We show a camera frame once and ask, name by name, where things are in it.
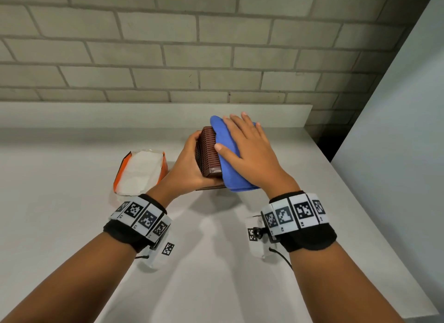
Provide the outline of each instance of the person's right hand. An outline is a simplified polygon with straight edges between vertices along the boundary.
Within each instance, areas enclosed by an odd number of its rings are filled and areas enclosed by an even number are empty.
[[[287,192],[300,191],[296,181],[286,173],[270,146],[260,123],[256,126],[246,113],[226,116],[223,120],[239,148],[240,157],[222,144],[214,148],[246,180],[260,187],[270,199]]]

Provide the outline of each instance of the blue towel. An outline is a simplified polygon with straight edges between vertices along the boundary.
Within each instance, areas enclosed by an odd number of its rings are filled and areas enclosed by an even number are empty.
[[[220,143],[228,147],[232,152],[239,156],[239,149],[236,142],[230,135],[222,118],[212,116],[210,118],[211,126],[216,132],[216,143]],[[225,186],[233,192],[251,191],[258,189],[257,186],[251,184],[248,180],[236,172],[236,170],[219,155],[221,162],[222,177]]]

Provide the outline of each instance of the person's right arm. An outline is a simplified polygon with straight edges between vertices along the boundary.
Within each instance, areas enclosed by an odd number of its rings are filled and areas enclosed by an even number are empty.
[[[216,144],[215,149],[250,183],[270,199],[300,188],[279,165],[259,123],[247,114],[224,117],[239,148],[240,157]],[[334,242],[320,251],[299,249],[290,253],[294,275],[314,323],[403,323],[344,249]]]

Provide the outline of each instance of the white table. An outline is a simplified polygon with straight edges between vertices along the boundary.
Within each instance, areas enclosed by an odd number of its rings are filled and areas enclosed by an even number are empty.
[[[0,129],[0,318],[96,236],[118,206],[111,191],[130,150],[179,154],[188,129]],[[307,133],[269,129],[283,168],[318,194],[338,241],[403,318],[436,314],[425,293]],[[261,191],[200,191],[168,208],[174,261],[133,266],[98,322],[311,322],[291,269],[249,254],[243,220]]]

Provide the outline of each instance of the wristband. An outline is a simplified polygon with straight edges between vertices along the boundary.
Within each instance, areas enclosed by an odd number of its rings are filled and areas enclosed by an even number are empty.
[[[155,245],[171,225],[166,209],[150,196],[131,197],[111,214],[103,227],[117,241],[130,244],[137,253]]]
[[[336,241],[336,232],[316,194],[298,191],[270,200],[261,211],[270,234],[288,252],[301,248],[318,251]]]

